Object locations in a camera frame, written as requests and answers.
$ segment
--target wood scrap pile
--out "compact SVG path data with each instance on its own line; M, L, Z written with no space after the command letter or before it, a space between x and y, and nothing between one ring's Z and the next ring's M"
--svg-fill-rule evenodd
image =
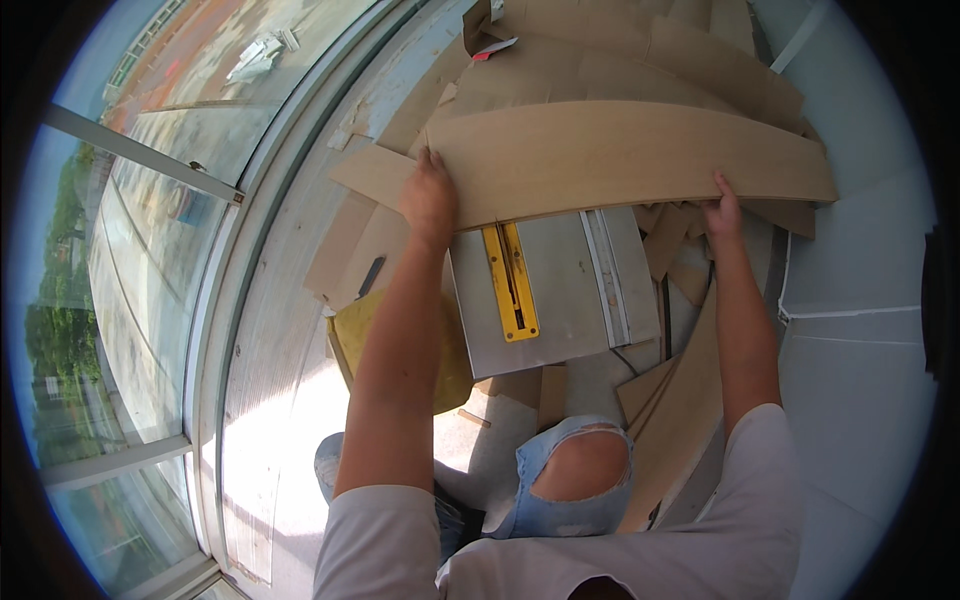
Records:
M811 239L814 205L837 192L803 96L756 59L745 0L509 0L504 10L495 23L486 0L468 11L462 39L381 138L330 176L364 206L353 210L363 225L371 206L396 210L424 145L457 182L459 231L634 206L653 279L702 305L684 353L618 390L636 441L621 529L635 530L720 419L713 291L706 272L675 260L704 234L697 203L719 197L713 170L745 209Z

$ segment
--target green vegetation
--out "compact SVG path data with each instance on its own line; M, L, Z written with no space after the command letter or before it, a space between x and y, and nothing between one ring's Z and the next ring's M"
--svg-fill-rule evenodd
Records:
M34 435L42 467L103 454L105 444L123 442L94 430L84 395L84 377L96 382L102 376L84 231L84 201L94 157L93 146L81 142L60 169L44 246L43 279L24 322L27 355L34 365ZM47 393L47 377L58 381L56 397Z

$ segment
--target knee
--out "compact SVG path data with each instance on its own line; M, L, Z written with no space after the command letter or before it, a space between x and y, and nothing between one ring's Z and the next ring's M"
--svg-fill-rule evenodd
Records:
M628 474L627 443L612 425L590 425L589 433L567 438L547 460L530 488L536 497L575 502L600 495L622 483Z

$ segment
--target left hand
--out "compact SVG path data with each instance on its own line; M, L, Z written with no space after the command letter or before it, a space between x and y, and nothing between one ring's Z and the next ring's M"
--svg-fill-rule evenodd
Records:
M400 190L399 209L410 224L411 235L431 249L445 251L453 238L458 202L457 188L440 153L420 148L417 170Z

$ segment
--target right hand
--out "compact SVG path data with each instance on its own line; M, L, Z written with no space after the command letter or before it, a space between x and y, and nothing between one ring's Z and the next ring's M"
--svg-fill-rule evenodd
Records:
M713 180L716 181L722 194L720 200L700 202L700 207L704 211L704 218L707 220L707 234L710 241L739 240L742 237L740 232L742 221L740 202L719 169L713 172Z
M399 209L410 224L412 238L445 251L453 238L458 202L457 188L440 153L420 148L417 170L400 190Z

